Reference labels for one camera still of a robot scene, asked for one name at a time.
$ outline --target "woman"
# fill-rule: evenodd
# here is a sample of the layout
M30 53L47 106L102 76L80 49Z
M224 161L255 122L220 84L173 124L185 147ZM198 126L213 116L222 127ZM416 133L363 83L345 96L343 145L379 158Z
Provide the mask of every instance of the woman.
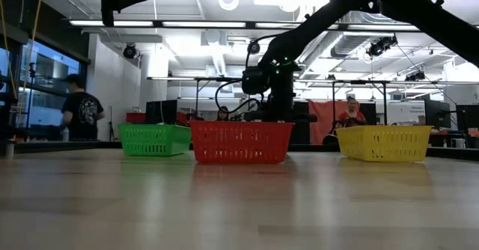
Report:
M352 118L363 124L366 123L366 118L360 111L358 111L358 102L356 101L356 99L354 97L348 97L347 110L340 114L338 119L340 121L346 122L348 119Z
M228 115L228 107L227 106L222 106L221 109L218 110L218 117L216 118L217 121L229 121L229 115Z

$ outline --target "red basket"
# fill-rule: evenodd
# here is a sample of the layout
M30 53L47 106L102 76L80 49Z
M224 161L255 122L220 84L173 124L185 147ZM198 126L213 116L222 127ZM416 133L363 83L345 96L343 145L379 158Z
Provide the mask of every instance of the red basket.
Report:
M146 114L141 112L127 112L126 122L131 124L143 124L146 121Z
M196 161L276 164L286 158L291 123L191 121Z

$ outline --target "black robotic arm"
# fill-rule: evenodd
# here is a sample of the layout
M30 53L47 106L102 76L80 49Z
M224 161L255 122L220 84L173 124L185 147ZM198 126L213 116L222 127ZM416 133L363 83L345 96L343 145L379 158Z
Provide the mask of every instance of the black robotic arm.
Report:
M381 13L415 25L467 61L479 66L479 52L467 43L479 43L479 30L442 9L442 0L331 0L297 28L278 35L257 67L243 72L246 94L261 94L271 88L267 108L259 115L265 121L294 121L294 61L303 49L329 26L351 10Z
M370 2L379 6L369 7ZM351 10L379 11L397 21L415 25L467 61L479 66L476 49L471 50L464 45L466 41L477 43L479 30L430 0L331 0L298 28L272 40L258 65L265 67L273 61L281 64L294 61L308 43Z

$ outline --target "cap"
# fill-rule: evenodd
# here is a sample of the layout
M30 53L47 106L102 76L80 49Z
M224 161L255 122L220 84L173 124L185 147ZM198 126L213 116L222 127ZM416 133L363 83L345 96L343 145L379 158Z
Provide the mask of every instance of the cap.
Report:
M68 83L73 83L75 84L76 86L80 87L80 88L84 88L84 82L82 80L82 78L80 78L80 76L78 74L70 74L69 76L67 76L67 78L65 78L63 80L64 82L68 82Z

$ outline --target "computer monitor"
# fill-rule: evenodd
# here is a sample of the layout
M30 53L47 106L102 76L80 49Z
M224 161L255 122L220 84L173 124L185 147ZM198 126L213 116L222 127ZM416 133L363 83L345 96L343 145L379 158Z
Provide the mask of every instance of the computer monitor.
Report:
M425 100L426 125L437 128L451 128L451 107L449 103L435 100Z
M456 105L457 129L469 133L469 129L479 129L479 105Z
M146 124L176 124L178 100L153 101L147 103Z

